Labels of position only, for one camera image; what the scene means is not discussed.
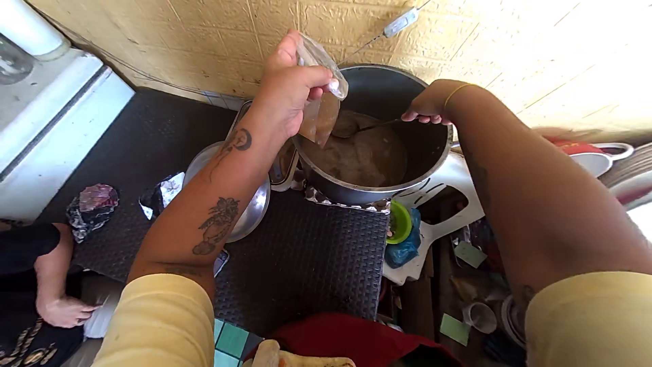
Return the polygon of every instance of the skin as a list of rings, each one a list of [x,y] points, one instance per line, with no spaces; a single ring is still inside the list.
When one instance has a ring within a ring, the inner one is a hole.
[[[318,99],[333,74],[297,66],[298,32],[290,31],[265,65],[254,102],[206,167],[154,222],[128,281],[173,273],[199,283],[213,298],[213,263],[273,159],[299,131],[303,108]]]
[[[43,320],[55,327],[71,328],[84,324],[98,306],[88,305],[66,295],[66,276],[72,256],[70,227],[53,223],[61,233],[57,247],[37,257],[37,312]]]
[[[402,118],[457,127],[521,305],[546,286],[578,274],[652,274],[649,242],[607,188],[489,91],[472,85],[458,89],[464,84],[436,80]]]
[[[306,100],[331,73],[298,67],[290,31],[269,58],[254,103],[213,160],[172,201],[145,237],[129,281],[174,273],[212,298],[213,263],[283,143],[297,133]],[[451,123],[497,236],[512,291],[523,305],[541,289],[588,272],[650,274],[649,243],[622,205],[570,157],[478,86],[437,80],[403,115]]]

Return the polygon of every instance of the cable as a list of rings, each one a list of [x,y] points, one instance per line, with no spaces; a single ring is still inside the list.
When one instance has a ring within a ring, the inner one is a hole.
[[[398,32],[402,31],[407,26],[409,26],[410,24],[416,22],[417,16],[419,15],[419,10],[421,10],[423,7],[425,7],[429,2],[431,2],[431,0],[427,0],[425,3],[423,3],[418,8],[411,8],[407,12],[401,14],[398,18],[394,19],[387,27],[385,27],[385,29],[383,29],[383,32],[381,34],[379,34],[378,36],[375,36],[374,38],[372,38],[372,40],[365,43],[364,45],[362,45],[362,47],[358,48],[352,54],[345,57],[342,61],[340,61],[337,64],[337,66],[340,66],[341,64],[346,62],[348,59],[353,57],[355,54],[357,54],[358,52],[360,52],[360,51],[364,50],[365,48],[367,48],[370,44],[374,43],[374,41],[376,41],[380,37],[382,37],[382,36],[385,36],[386,38],[393,37]]]
[[[124,60],[120,59],[119,57],[113,55],[112,53],[108,52],[107,50],[101,48],[100,46],[96,45],[96,44],[93,43],[92,41],[86,39],[84,36],[80,35],[79,33],[73,31],[72,29],[70,29],[70,28],[68,28],[68,27],[66,27],[66,26],[63,25],[61,22],[59,22],[58,20],[56,20],[56,19],[52,18],[51,16],[45,14],[45,13],[42,12],[41,10],[36,9],[36,11],[37,11],[39,14],[41,14],[43,17],[47,18],[49,21],[51,21],[52,23],[54,23],[55,25],[59,26],[60,28],[65,29],[65,30],[68,31],[70,34],[74,35],[76,38],[81,39],[81,40],[84,41],[85,43],[87,43],[87,44],[89,44],[89,45],[95,47],[97,50],[100,50],[100,52],[102,52],[102,53],[103,53],[105,56],[107,56],[108,58],[113,59],[114,61],[116,61],[116,62],[118,62],[119,64],[121,64],[122,66],[124,66],[124,67],[130,69],[131,71],[136,72],[136,73],[138,73],[138,74],[144,76],[145,79],[149,79],[149,80],[151,80],[151,81],[153,81],[153,82],[158,82],[158,83],[161,83],[161,84],[165,84],[165,85],[167,85],[167,86],[170,86],[170,87],[173,87],[173,88],[177,88],[177,89],[180,89],[180,90],[183,90],[183,91],[187,91],[187,92],[195,93],[195,94],[198,94],[198,95],[203,95],[204,97],[207,97],[207,98],[208,98],[208,96],[207,96],[204,92],[200,91],[199,89],[194,89],[194,88],[192,88],[192,87],[178,86],[178,85],[176,85],[176,84],[173,84],[173,83],[168,82],[167,80],[163,80],[163,79],[158,78],[158,77],[156,77],[156,76],[153,76],[153,75],[151,75],[151,74],[147,74],[146,72],[144,72],[144,71],[142,71],[142,70],[136,68],[135,66],[131,65],[130,63],[127,63],[126,61],[124,61]]]
[[[418,7],[417,10],[421,10],[421,8],[425,7],[425,6],[426,6],[429,2],[431,2],[431,1],[432,1],[432,0],[428,0],[428,1],[426,1],[426,2],[423,3],[420,7]]]

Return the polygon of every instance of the yellow sleeve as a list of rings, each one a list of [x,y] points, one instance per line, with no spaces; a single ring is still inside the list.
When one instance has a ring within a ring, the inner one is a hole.
[[[196,282],[151,274],[122,292],[93,367],[213,365],[213,305]]]
[[[582,274],[539,292],[526,313],[527,365],[650,366],[652,276]]]

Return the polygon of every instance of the green paper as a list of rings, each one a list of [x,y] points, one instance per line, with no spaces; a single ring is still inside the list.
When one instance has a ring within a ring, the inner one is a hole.
[[[230,355],[240,358],[245,348],[249,332],[229,323],[224,323],[220,338],[217,339],[215,349],[227,352]]]
[[[467,264],[476,269],[487,258],[487,255],[484,252],[465,241],[461,241],[453,251],[455,252],[455,256],[464,260]]]
[[[222,325],[224,324],[224,321],[220,319],[215,319],[215,328],[213,329],[213,336],[214,342],[217,343],[217,338],[220,336],[220,332],[222,332]]]
[[[215,351],[213,367],[238,367],[238,360],[226,353]]]
[[[441,326],[439,331],[448,336],[450,339],[466,346],[469,342],[469,332],[471,332],[471,325],[467,325],[448,313],[444,313],[441,318]]]

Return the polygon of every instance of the red cloth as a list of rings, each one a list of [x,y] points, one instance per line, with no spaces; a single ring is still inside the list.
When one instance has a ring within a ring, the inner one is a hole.
[[[309,357],[347,357],[356,367],[386,366],[420,345],[436,349],[449,365],[462,366],[442,345],[369,320],[342,313],[318,313],[285,325],[270,339],[281,349]],[[247,356],[253,358],[256,350]]]

